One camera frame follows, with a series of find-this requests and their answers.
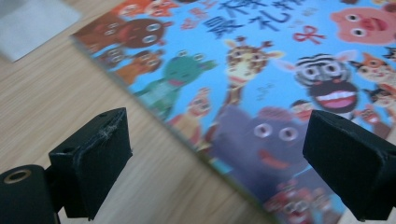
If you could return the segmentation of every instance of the children's book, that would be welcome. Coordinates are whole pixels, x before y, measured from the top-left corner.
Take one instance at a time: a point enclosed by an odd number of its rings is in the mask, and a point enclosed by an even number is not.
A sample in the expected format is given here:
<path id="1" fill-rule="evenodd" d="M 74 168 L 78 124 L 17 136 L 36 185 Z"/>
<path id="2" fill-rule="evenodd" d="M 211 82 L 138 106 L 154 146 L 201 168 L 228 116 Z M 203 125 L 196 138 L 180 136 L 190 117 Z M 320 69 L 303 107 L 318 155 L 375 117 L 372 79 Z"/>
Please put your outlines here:
<path id="1" fill-rule="evenodd" d="M 395 1 L 126 0 L 73 37 L 279 223 L 346 209 L 303 157 L 313 109 L 396 122 Z"/>

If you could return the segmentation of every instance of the cartoon eye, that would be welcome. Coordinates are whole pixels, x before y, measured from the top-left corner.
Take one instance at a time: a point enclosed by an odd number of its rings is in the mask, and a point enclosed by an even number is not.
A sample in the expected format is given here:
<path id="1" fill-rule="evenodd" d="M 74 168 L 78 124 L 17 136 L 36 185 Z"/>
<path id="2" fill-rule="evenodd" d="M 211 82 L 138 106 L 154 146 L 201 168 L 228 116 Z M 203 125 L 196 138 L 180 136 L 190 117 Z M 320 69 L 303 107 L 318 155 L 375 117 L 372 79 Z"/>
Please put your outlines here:
<path id="1" fill-rule="evenodd" d="M 260 54 L 260 53 L 255 53 L 255 54 L 253 54 L 252 55 L 252 57 L 251 57 L 251 61 L 253 61 L 253 62 L 262 62 L 262 61 L 264 61 L 265 60 L 265 57 L 264 57 L 264 55 L 262 55 L 262 54 Z"/>
<path id="2" fill-rule="evenodd" d="M 105 32 L 105 35 L 113 35 L 114 33 L 116 33 L 115 30 L 108 30 Z"/>
<path id="3" fill-rule="evenodd" d="M 187 55 L 187 51 L 186 50 L 181 50 L 179 53 L 178 53 L 178 57 L 184 57 L 184 56 L 186 56 Z"/>
<path id="4" fill-rule="evenodd" d="M 160 16 L 162 14 L 163 14 L 163 10 L 162 9 L 155 10 L 155 12 L 154 12 L 154 15 L 156 15 L 156 16 Z"/>
<path id="5" fill-rule="evenodd" d="M 370 61 L 370 65 L 371 65 L 371 66 L 377 66 L 377 65 L 378 65 L 378 62 L 377 62 L 377 61 Z"/>
<path id="6" fill-rule="evenodd" d="M 161 25 L 159 23 L 153 23 L 151 25 L 148 25 L 148 27 L 146 27 L 146 30 L 149 31 L 149 32 L 153 32 L 153 31 L 156 31 L 156 30 L 158 30 L 160 28 L 161 28 Z"/>
<path id="7" fill-rule="evenodd" d="M 202 100 L 201 99 L 198 99 L 198 100 L 195 100 L 194 101 L 194 104 L 195 105 L 200 105 L 202 103 Z"/>
<path id="8" fill-rule="evenodd" d="M 204 54 L 195 54 L 194 55 L 194 60 L 195 61 L 201 61 L 204 58 Z"/>
<path id="9" fill-rule="evenodd" d="M 358 69 L 358 72 L 361 74 L 367 74 L 369 73 L 369 69 L 366 66 L 362 66 Z"/>
<path id="10" fill-rule="evenodd" d="M 357 28 L 357 29 L 352 29 L 352 30 L 350 31 L 350 33 L 351 33 L 352 35 L 355 35 L 355 36 L 366 36 L 366 35 L 367 35 L 367 32 L 366 32 L 365 30 L 359 29 L 359 28 Z"/>
<path id="11" fill-rule="evenodd" d="M 209 104 L 201 105 L 202 110 L 207 110 L 209 107 L 210 107 Z"/>
<path id="12" fill-rule="evenodd" d="M 347 21 L 359 21 L 361 18 L 358 15 L 355 14 L 349 14 L 346 15 L 346 20 Z"/>
<path id="13" fill-rule="evenodd" d="M 132 10 L 135 10 L 135 9 L 137 9 L 137 6 L 135 4 L 126 6 L 124 8 L 124 10 L 127 10 L 127 11 L 132 11 Z"/>
<path id="14" fill-rule="evenodd" d="M 149 59 L 149 54 L 142 55 L 139 58 L 140 58 L 140 60 L 145 61 L 145 60 Z"/>
<path id="15" fill-rule="evenodd" d="M 295 204 L 295 209 L 297 212 L 303 212 L 308 209 L 308 203 L 306 201 L 299 201 Z"/>
<path id="16" fill-rule="evenodd" d="M 293 110 L 294 113 L 300 113 L 300 112 L 303 111 L 303 109 L 300 106 L 298 106 L 298 105 L 293 107 L 292 110 Z"/>
<path id="17" fill-rule="evenodd" d="M 120 54 L 120 50 L 119 49 L 112 49 L 107 54 L 110 55 L 110 56 L 118 55 L 118 54 Z"/>
<path id="18" fill-rule="evenodd" d="M 254 134 L 260 138 L 264 138 L 269 136 L 272 133 L 272 130 L 273 128 L 271 125 L 263 123 L 254 128 Z"/>
<path id="19" fill-rule="evenodd" d="M 110 29 L 116 28 L 117 26 L 119 26 L 119 24 L 117 22 L 111 23 L 109 24 L 107 27 Z"/>
<path id="20" fill-rule="evenodd" d="M 233 57 L 235 57 L 235 58 L 242 58 L 242 54 L 243 54 L 243 51 L 237 49 L 237 50 L 235 50 L 235 51 L 233 52 Z"/>
<path id="21" fill-rule="evenodd" d="M 306 77 L 315 77 L 315 76 L 319 75 L 319 71 L 316 67 L 308 67 L 308 68 L 305 68 L 305 70 L 303 70 L 303 74 Z"/>
<path id="22" fill-rule="evenodd" d="M 292 212 L 294 212 L 295 211 L 295 205 L 294 205 L 294 203 L 288 203 L 288 204 L 286 204 L 284 207 L 283 207 L 283 211 L 286 213 L 286 214 L 291 214 Z"/>
<path id="23" fill-rule="evenodd" d="M 304 110 L 312 110 L 314 107 L 311 104 L 304 104 Z"/>
<path id="24" fill-rule="evenodd" d="M 158 61 L 157 61 L 157 60 L 150 60 L 150 61 L 148 61 L 148 63 L 147 63 L 147 65 L 150 66 L 150 67 L 152 67 L 152 66 L 154 66 L 154 65 L 157 65 L 157 64 L 158 64 Z"/>
<path id="25" fill-rule="evenodd" d="M 114 58 L 111 59 L 111 62 L 113 63 L 119 63 L 120 61 L 122 61 L 124 59 L 124 57 L 122 55 L 116 56 Z"/>
<path id="26" fill-rule="evenodd" d="M 156 35 L 148 35 L 148 36 L 144 37 L 142 41 L 143 41 L 143 43 L 148 44 L 148 43 L 154 42 L 156 40 L 157 40 Z"/>
<path id="27" fill-rule="evenodd" d="M 295 128 L 284 128 L 279 132 L 279 138 L 283 141 L 289 142 L 296 139 L 298 136 L 298 132 Z"/>
<path id="28" fill-rule="evenodd" d="M 340 76 L 340 66 L 337 63 L 326 64 L 323 69 L 330 76 Z"/>

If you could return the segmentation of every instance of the black foam block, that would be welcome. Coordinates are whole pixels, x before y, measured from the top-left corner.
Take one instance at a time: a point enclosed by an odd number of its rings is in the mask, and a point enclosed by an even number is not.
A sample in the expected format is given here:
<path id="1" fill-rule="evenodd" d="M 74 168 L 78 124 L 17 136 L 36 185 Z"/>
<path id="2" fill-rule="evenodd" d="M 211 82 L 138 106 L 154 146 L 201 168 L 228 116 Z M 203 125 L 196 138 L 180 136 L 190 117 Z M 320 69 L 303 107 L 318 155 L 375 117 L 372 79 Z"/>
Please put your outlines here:
<path id="1" fill-rule="evenodd" d="M 49 153 L 68 217 L 93 219 L 131 158 L 125 108 L 100 114 Z"/>
<path id="2" fill-rule="evenodd" d="M 340 116 L 314 110 L 304 157 L 357 220 L 386 220 L 396 205 L 396 146 Z"/>

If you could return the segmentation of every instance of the cartoon mouth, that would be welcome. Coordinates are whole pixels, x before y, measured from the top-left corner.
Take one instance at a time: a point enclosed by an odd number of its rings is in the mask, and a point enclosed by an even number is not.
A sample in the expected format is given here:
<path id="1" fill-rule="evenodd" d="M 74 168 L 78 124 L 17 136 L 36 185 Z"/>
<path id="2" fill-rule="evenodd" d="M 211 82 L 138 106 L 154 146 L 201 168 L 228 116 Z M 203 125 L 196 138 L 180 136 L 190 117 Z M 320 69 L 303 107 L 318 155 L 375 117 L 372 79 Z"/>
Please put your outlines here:
<path id="1" fill-rule="evenodd" d="M 369 121 L 372 123 L 376 123 L 376 122 L 378 122 L 378 118 L 372 118 L 372 119 L 369 119 Z"/>
<path id="2" fill-rule="evenodd" d="M 260 150 L 259 155 L 265 164 L 275 169 L 284 170 L 290 166 L 287 162 L 277 160 L 266 150 Z"/>
<path id="3" fill-rule="evenodd" d="M 334 91 L 328 95 L 317 96 L 318 102 L 328 108 L 341 108 L 353 104 L 356 101 L 356 93 L 353 91 Z"/>
<path id="4" fill-rule="evenodd" d="M 294 216 L 290 217 L 291 223 L 305 223 L 306 222 L 306 216 L 305 215 L 297 215 L 293 213 Z"/>
<path id="5" fill-rule="evenodd" d="M 388 29 L 388 24 L 385 21 L 382 21 L 377 18 L 372 18 L 372 20 L 375 22 L 376 27 L 378 27 L 378 30 L 385 31 Z"/>
<path id="6" fill-rule="evenodd" d="M 121 42 L 127 42 L 128 40 L 136 38 L 135 35 L 131 35 L 132 30 L 133 30 L 132 25 L 123 27 L 121 30 L 119 30 L 118 39 Z"/>
<path id="7" fill-rule="evenodd" d="M 173 86 L 181 86 L 184 84 L 184 82 L 176 80 L 176 79 L 170 79 L 169 83 Z"/>
<path id="8" fill-rule="evenodd" d="M 244 84 L 247 81 L 245 79 L 239 78 L 239 77 L 230 77 L 230 80 L 232 82 L 236 82 L 237 84 Z"/>

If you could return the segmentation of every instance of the red cartoon character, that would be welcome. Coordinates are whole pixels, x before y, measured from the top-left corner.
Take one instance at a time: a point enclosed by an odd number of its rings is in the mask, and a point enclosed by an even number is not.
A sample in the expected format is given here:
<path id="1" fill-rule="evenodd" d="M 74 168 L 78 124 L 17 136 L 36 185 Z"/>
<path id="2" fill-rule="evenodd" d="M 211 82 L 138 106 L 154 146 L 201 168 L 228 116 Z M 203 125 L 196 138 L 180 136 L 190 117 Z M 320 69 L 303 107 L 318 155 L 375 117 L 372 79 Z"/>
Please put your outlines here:
<path id="1" fill-rule="evenodd" d="M 264 208 L 278 213 L 290 224 L 313 224 L 310 204 L 312 196 L 308 189 L 296 189 L 296 180 L 279 184 L 279 193 L 264 204 Z"/>
<path id="2" fill-rule="evenodd" d="M 201 138 L 200 118 L 206 116 L 210 111 L 210 103 L 207 95 L 208 88 L 201 88 L 192 99 L 185 114 L 180 114 L 169 120 L 169 124 L 183 133 L 190 143 L 197 145 Z"/>

